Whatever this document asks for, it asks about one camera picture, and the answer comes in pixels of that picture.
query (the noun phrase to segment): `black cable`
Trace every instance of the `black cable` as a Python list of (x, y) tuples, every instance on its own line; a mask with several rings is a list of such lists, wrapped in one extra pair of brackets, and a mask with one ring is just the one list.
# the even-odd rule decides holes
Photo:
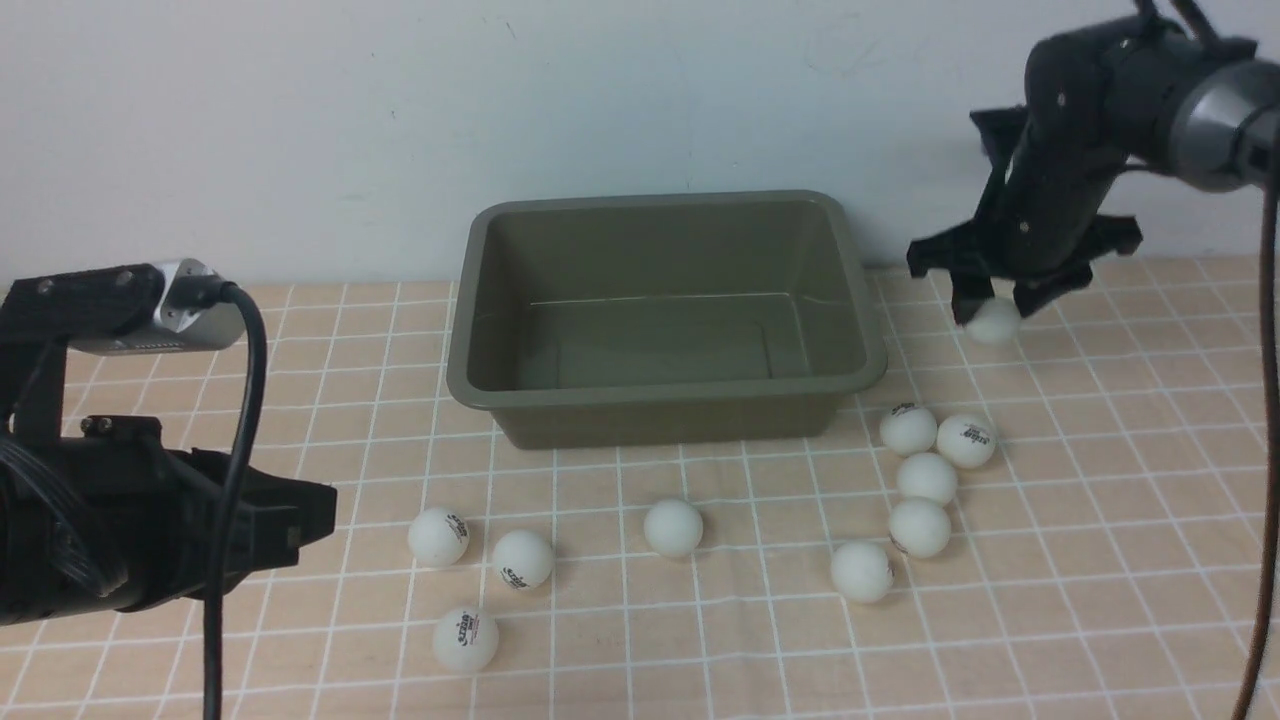
[(248, 337), (248, 377), (210, 536), (209, 575), (205, 580), (205, 720), (220, 720), (223, 714), (223, 588), (227, 578), (227, 555), (239, 505), (241, 486), (244, 483), (244, 470), (248, 468), (259, 419), (262, 415), (268, 354), (266, 325), (253, 299), (232, 283), (221, 286), (219, 299), (236, 305), (244, 316), (244, 331)]
[(1196, 0), (1171, 0), (1174, 9), (1178, 14), (1183, 17), (1183, 22), (1187, 27), (1192, 28), (1192, 35), (1196, 40), (1204, 46), (1206, 50), (1213, 53), (1222, 46), (1222, 38), (1219, 37), (1217, 31), (1210, 24), (1208, 18), (1204, 12), (1201, 10)]
[(1258, 324), (1262, 337), (1262, 389), (1267, 418), (1267, 498), (1262, 523), (1262, 579), (1248, 661), (1231, 720), (1245, 720), (1258, 687), (1275, 601), (1276, 550), (1280, 542), (1280, 374), (1276, 363), (1276, 214), (1280, 205), (1280, 126), (1271, 138), (1271, 163), (1262, 200), (1262, 246), (1258, 250)]
[(101, 518), (58, 469), (0, 428), (0, 468), (49, 507), (58, 523), (52, 564), (77, 585), (106, 597), (129, 579), (129, 568)]
[(1133, 4), (1138, 8), (1138, 15), (1143, 19), (1151, 19), (1160, 15), (1156, 9), (1156, 0), (1133, 0)]
[(49, 360), (49, 355), (52, 354), (55, 346), (54, 341), (49, 341), (40, 348), (40, 355), (36, 357), (36, 368), (27, 375), (27, 380), (22, 383), (22, 388), (18, 389), (18, 397), (0, 414), (0, 425), (9, 427), (9, 419), (18, 413), (27, 396), (36, 388), (36, 383), (40, 382), (40, 375), (45, 370), (45, 363)]

